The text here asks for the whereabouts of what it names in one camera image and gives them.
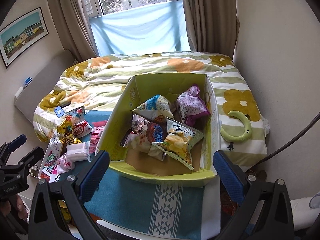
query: purple snack bag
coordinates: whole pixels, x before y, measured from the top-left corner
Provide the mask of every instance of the purple snack bag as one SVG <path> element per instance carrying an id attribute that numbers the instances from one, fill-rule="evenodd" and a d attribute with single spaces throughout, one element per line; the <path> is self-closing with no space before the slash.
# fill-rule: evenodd
<path id="1" fill-rule="evenodd" d="M 193 85 L 177 99 L 178 110 L 182 123 L 193 127 L 196 119 L 210 115 L 204 101 L 199 97 L 200 89 Z"/>

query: floral striped bedspread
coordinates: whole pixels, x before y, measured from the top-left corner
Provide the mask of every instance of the floral striped bedspread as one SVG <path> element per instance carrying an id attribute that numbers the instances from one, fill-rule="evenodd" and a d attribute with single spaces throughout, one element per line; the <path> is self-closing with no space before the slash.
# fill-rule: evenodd
<path id="1" fill-rule="evenodd" d="M 231 110 L 246 114 L 252 124 L 252 138 L 244 143 L 229 143 L 221 137 L 221 149 L 231 161 L 248 169 L 267 154 L 265 128 L 252 93 L 227 56 L 200 52 L 170 52 L 150 55 L 108 55 L 81 62 L 65 70 L 56 86 L 39 103 L 34 114 L 34 129 L 41 141 L 48 141 L 63 119 L 54 108 L 71 101 L 73 108 L 85 105 L 86 110 L 113 109 L 128 80 L 137 74 L 159 72 L 192 72 L 207 74 L 217 97 L 220 125 L 233 136 L 244 131 L 242 122 L 230 118 Z"/>

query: painting of houses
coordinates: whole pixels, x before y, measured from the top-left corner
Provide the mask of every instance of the painting of houses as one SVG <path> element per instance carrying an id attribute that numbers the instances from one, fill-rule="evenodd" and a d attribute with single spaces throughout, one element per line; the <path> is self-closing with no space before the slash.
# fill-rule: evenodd
<path id="1" fill-rule="evenodd" d="M 46 36 L 41 8 L 37 8 L 10 23 L 0 31 L 0 52 L 6 67 L 32 44 Z"/>

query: hand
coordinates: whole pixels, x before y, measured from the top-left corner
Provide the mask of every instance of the hand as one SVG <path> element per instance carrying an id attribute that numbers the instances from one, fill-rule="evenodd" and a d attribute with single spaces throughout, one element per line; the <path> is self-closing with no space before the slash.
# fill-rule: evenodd
<path id="1" fill-rule="evenodd" d="M 18 207 L 18 217 L 20 219 L 26 220 L 28 218 L 28 213 L 19 195 L 17 195 L 17 207 Z M 6 201 L 6 202 L 0 203 L 0 211 L 4 216 L 7 216 L 7 214 L 9 214 L 11 211 L 10 202 Z"/>

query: geometric pattern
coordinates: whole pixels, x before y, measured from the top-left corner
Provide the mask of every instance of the geometric pattern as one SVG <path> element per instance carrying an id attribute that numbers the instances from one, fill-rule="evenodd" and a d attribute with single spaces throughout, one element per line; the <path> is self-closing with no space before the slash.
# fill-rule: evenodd
<path id="1" fill-rule="evenodd" d="M 157 185 L 149 234 L 175 237 L 179 223 L 182 187 Z"/>

